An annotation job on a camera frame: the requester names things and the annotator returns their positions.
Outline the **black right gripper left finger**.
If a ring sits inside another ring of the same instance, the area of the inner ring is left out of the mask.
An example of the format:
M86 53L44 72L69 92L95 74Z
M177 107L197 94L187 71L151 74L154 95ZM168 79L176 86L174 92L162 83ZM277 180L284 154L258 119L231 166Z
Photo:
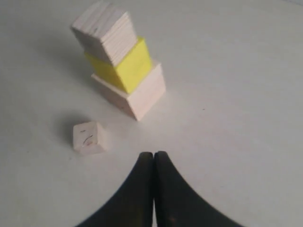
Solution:
M151 227L153 154L142 152L115 194L80 227Z

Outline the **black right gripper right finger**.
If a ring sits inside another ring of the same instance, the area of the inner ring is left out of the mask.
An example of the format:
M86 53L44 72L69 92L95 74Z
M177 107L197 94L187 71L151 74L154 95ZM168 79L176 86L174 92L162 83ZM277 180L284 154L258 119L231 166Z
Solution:
M240 227L185 181L165 151L154 154L154 201L159 227Z

